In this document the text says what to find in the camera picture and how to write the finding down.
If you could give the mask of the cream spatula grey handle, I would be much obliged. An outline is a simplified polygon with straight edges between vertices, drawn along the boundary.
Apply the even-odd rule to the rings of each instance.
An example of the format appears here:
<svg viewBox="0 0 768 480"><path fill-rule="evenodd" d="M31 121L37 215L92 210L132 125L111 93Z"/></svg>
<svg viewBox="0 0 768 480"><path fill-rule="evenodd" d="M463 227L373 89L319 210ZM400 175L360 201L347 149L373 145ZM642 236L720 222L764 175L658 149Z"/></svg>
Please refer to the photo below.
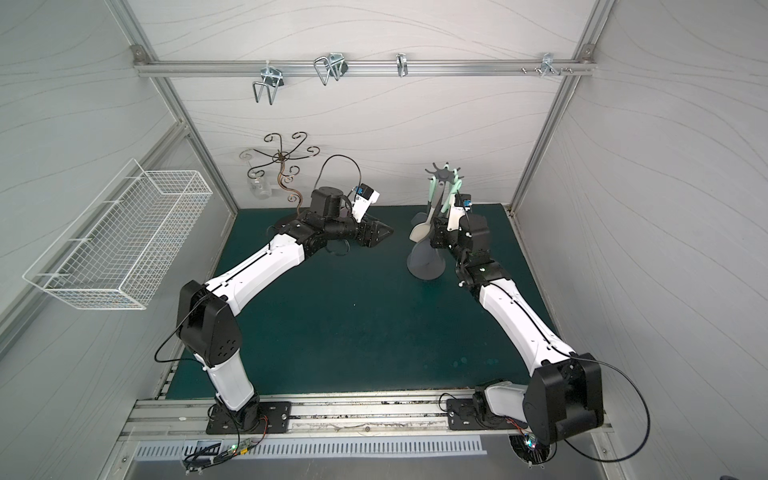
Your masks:
<svg viewBox="0 0 768 480"><path fill-rule="evenodd" d="M437 187L441 185L441 182L436 178L433 178L430 183L430 199L428 202L429 210L426 219L416 224L410 232L409 240L418 243L422 241L429 233L432 217L434 216L437 203Z"/></svg>

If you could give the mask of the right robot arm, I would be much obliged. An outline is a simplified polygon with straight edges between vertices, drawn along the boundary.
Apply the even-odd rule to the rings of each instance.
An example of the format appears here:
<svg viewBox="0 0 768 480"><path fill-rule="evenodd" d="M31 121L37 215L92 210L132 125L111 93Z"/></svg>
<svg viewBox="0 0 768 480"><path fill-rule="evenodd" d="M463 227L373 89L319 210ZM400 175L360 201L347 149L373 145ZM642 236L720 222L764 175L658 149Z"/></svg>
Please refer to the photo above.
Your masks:
<svg viewBox="0 0 768 480"><path fill-rule="evenodd" d="M530 376L526 385L503 380L476 392L482 424L521 422L547 445L602 426L600 366L592 355L576 354L523 298L511 275L492 257L486 218L474 213L455 222L436 217L429 240L431 246L451 253L459 286L501 326Z"/></svg>

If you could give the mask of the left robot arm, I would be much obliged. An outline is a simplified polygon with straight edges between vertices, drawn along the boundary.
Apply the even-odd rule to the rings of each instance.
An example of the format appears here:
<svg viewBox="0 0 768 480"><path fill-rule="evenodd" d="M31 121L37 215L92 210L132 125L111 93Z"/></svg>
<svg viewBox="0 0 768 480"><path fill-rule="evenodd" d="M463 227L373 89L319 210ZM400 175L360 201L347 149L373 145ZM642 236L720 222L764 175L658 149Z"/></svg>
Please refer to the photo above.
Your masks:
<svg viewBox="0 0 768 480"><path fill-rule="evenodd" d="M231 413L256 407L257 394L240 357L242 334L236 317L262 290L288 270L335 240L372 248L393 229L370 216L380 193L362 183L349 198L323 186L311 194L310 207L275 226L269 242L247 259L204 283L190 281L179 295L176 333Z"/></svg>

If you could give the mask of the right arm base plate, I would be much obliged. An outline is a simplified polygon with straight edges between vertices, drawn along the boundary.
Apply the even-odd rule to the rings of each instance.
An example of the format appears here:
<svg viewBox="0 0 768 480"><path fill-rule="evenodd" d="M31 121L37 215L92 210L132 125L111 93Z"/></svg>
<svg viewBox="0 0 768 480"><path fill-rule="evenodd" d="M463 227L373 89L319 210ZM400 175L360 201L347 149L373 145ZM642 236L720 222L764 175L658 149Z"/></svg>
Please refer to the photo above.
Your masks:
<svg viewBox="0 0 768 480"><path fill-rule="evenodd" d="M528 428L523 421L492 414L473 399L449 397L442 408L451 431L511 430L520 433Z"/></svg>

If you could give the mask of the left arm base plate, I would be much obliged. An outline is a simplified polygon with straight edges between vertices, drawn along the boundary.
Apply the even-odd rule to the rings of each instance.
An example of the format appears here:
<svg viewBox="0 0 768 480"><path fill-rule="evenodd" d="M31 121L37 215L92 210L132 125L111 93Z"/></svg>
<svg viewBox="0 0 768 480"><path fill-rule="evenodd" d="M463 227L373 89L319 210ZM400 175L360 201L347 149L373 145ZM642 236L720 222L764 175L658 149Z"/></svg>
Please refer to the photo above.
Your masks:
<svg viewBox="0 0 768 480"><path fill-rule="evenodd" d="M292 403L288 401L249 403L239 411L230 411L216 401L208 410L208 435L250 433L283 434L288 430Z"/></svg>

